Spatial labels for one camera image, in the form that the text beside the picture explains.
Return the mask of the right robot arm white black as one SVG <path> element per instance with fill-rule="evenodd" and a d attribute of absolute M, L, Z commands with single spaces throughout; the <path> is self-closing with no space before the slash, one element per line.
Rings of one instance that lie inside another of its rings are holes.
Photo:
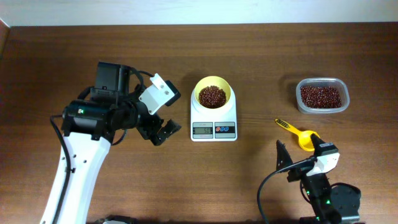
<path fill-rule="evenodd" d="M 300 182 L 300 192 L 311 205 L 314 216 L 302 217 L 300 223 L 356 223 L 359 221 L 361 191 L 350 184 L 331 184 L 326 174 L 340 158 L 338 148 L 312 134 L 314 153 L 307 159 L 293 162 L 281 141 L 276 142 L 276 171 L 286 172 L 289 182 Z"/>

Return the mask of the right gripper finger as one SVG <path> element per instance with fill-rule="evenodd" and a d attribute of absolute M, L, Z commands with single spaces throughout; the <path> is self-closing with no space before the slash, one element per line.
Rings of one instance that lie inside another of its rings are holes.
<path fill-rule="evenodd" d="M 313 134 L 310 135 L 310 139 L 311 139 L 312 144 L 313 144 L 313 147 L 314 147 L 315 149 L 319 148 L 319 146 L 320 146 L 321 144 L 324 144 L 324 143 L 325 143 L 325 142 L 324 142 L 319 136 L 317 136 L 315 133 L 313 133 Z"/>
<path fill-rule="evenodd" d="M 293 164 L 291 156 L 289 152 L 286 150 L 285 144 L 283 144 L 280 140 L 276 141 L 276 151 L 277 151 L 276 170 L 281 170 Z"/>

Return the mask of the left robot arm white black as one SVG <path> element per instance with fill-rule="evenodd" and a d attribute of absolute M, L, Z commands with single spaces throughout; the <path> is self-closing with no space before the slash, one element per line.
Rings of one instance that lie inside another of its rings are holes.
<path fill-rule="evenodd" d="M 157 111 L 181 94 L 159 74 L 144 84 L 145 71 L 127 65 L 99 62 L 93 86 L 85 88 L 53 126 L 61 144 L 57 173 L 41 223 L 85 223 L 97 176 L 116 131 L 138 130 L 159 146 L 181 127 L 164 121 Z"/>

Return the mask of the yellow measuring scoop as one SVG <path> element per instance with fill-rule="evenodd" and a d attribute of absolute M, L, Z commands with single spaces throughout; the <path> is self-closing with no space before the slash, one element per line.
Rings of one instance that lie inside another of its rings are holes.
<path fill-rule="evenodd" d="M 312 152 L 315 150 L 315 146 L 312 143 L 311 135 L 314 134 L 317 137 L 319 137 L 317 132 L 311 131 L 311 130 L 300 131 L 299 129 L 292 126 L 288 122 L 286 122 L 282 119 L 279 119 L 279 118 L 276 118 L 274 121 L 281 128 L 295 134 L 298 137 L 298 144 L 301 149 L 303 149 L 304 151 L 309 151 L 309 152 Z"/>

